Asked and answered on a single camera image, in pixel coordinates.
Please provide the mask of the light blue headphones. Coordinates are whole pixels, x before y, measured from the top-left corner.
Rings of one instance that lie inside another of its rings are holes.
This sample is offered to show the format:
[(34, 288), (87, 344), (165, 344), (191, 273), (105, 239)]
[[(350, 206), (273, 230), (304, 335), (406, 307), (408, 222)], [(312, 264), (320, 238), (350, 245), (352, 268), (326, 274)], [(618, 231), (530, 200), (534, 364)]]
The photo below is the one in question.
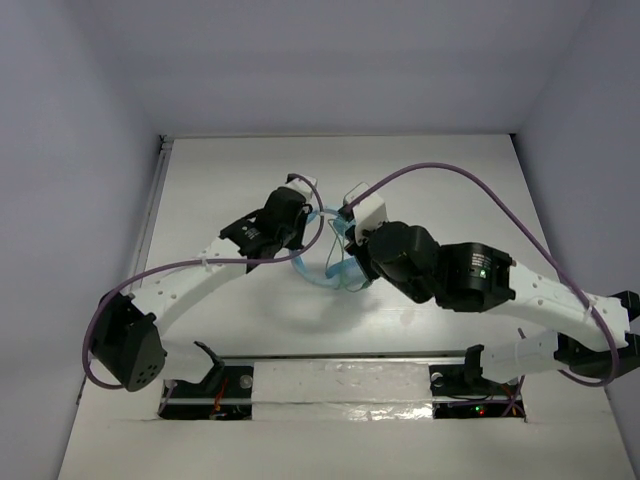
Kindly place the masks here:
[(357, 260), (346, 252), (346, 233), (353, 224), (345, 220), (337, 210), (330, 208), (325, 208), (322, 212), (313, 210), (307, 217), (307, 223), (310, 224), (317, 217), (325, 219), (334, 235), (325, 261), (324, 273), (312, 273), (301, 256), (290, 261), (294, 271), (307, 283), (324, 289), (344, 290), (350, 293), (367, 289), (371, 281), (366, 278)]

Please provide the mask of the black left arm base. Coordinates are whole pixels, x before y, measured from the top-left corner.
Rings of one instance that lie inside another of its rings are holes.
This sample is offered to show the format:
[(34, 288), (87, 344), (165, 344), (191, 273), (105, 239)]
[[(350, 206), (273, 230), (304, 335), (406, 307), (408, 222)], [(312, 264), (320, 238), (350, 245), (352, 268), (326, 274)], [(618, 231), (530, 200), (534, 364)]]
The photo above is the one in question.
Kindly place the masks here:
[(243, 421), (252, 419), (254, 365), (226, 363), (200, 341), (194, 344), (211, 360), (199, 382), (171, 379), (164, 383), (157, 416), (175, 421)]

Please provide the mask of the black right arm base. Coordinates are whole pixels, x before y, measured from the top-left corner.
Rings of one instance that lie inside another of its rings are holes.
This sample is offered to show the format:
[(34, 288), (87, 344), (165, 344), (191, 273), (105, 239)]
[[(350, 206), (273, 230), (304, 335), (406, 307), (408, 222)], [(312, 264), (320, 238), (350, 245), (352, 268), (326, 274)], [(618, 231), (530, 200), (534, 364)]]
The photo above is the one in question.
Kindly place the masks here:
[(470, 347), (462, 363), (429, 367), (433, 416), (436, 420), (512, 418), (526, 420), (523, 379), (496, 383), (482, 376), (482, 345)]

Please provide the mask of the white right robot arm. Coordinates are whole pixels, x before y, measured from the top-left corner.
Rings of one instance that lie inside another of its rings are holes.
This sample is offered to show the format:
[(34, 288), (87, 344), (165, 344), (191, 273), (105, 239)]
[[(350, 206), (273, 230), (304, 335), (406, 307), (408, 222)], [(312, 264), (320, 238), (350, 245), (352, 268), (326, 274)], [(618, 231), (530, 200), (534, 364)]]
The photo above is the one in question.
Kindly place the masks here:
[(633, 292), (577, 296), (503, 251), (474, 242), (441, 245), (423, 227), (403, 222), (386, 222), (362, 235), (349, 227), (346, 237), (346, 250), (368, 281), (383, 279), (417, 304), (434, 301), (443, 310), (543, 327), (511, 344), (468, 348), (450, 378), (472, 392), (563, 368), (594, 381), (639, 366), (639, 337), (630, 330), (639, 316)]

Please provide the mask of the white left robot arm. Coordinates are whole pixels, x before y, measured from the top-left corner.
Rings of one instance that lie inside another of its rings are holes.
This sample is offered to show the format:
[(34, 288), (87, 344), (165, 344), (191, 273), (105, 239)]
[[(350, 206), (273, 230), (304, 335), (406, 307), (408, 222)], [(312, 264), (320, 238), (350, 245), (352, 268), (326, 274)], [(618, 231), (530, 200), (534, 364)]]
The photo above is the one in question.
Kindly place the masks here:
[(136, 392), (161, 372), (161, 338), (209, 294), (260, 265), (306, 252), (307, 217), (322, 203), (315, 181), (291, 174), (265, 205), (221, 230), (193, 260), (144, 271), (105, 294), (82, 347), (87, 378), (101, 388)]

